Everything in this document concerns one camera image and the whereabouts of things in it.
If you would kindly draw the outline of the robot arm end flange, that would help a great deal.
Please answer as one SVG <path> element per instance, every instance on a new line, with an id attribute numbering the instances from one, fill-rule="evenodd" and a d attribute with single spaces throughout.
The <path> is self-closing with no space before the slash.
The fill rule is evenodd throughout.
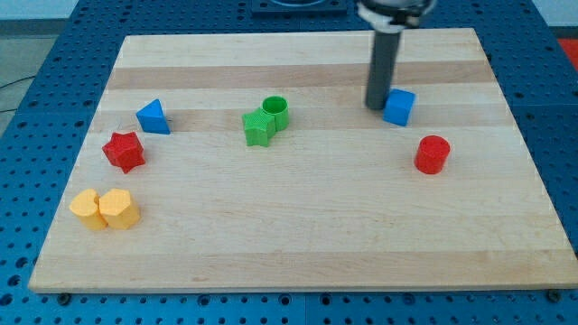
<path id="1" fill-rule="evenodd" d="M 437 0 L 359 0 L 358 15 L 376 32 L 400 33 L 417 28 L 436 7 Z"/>

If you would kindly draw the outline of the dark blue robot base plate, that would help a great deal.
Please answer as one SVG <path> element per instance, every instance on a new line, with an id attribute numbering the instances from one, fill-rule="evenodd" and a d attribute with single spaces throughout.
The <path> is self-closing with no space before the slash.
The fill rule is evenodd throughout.
<path id="1" fill-rule="evenodd" d="M 266 16 L 274 14 L 345 14 L 346 0 L 249 0 L 251 14 Z"/>

